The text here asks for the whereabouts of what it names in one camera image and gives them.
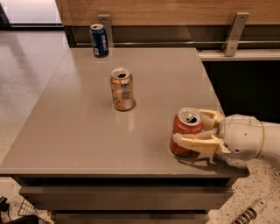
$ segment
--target white wall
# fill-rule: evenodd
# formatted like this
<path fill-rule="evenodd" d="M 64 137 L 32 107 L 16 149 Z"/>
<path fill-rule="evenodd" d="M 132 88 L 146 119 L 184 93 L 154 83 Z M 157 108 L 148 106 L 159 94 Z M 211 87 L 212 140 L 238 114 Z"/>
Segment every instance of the white wall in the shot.
<path fill-rule="evenodd" d="M 0 0 L 12 24 L 60 23 L 55 0 Z"/>

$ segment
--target white device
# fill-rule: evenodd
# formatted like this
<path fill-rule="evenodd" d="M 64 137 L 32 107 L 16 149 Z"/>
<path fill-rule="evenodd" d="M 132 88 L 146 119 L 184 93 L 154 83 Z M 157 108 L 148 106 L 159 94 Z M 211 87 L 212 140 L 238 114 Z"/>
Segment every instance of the white device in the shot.
<path fill-rule="evenodd" d="M 260 122 L 253 116 L 224 117 L 217 111 L 200 110 L 205 132 L 198 135 L 174 134 L 179 146 L 201 153 L 224 153 L 233 159 L 260 158 L 280 170 L 280 124 Z"/>

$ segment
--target wooden board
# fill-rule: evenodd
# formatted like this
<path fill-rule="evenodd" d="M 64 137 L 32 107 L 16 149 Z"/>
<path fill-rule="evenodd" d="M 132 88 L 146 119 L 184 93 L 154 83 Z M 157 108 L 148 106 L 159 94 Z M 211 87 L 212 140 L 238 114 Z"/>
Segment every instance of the wooden board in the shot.
<path fill-rule="evenodd" d="M 236 12 L 247 25 L 280 25 L 279 0 L 56 0 L 63 25 L 91 25 L 110 14 L 112 25 L 231 25 Z"/>

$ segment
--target blue can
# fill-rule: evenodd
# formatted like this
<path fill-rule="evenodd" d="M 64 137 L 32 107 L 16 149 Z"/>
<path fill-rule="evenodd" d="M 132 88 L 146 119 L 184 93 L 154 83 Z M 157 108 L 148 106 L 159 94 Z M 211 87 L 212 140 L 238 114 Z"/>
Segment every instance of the blue can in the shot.
<path fill-rule="evenodd" d="M 90 26 L 89 34 L 94 49 L 94 56 L 98 58 L 107 56 L 109 54 L 109 46 L 104 25 L 92 24 Z"/>

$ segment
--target can top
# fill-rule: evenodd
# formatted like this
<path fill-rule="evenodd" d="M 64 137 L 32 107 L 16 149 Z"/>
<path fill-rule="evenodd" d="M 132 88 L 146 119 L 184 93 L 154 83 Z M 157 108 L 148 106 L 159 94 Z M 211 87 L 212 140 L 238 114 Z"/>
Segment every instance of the can top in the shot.
<path fill-rule="evenodd" d="M 101 30 L 103 28 L 104 28 L 104 25 L 102 25 L 102 24 L 92 24 L 90 26 L 90 29 L 94 30 L 94 31 L 99 31 L 99 30 Z"/>
<path fill-rule="evenodd" d="M 113 70 L 111 76 L 116 80 L 124 80 L 130 77 L 130 71 L 123 67 L 118 67 L 115 70 Z"/>
<path fill-rule="evenodd" d="M 202 114 L 196 108 L 182 108 L 178 112 L 178 119 L 188 126 L 196 126 L 202 122 Z"/>

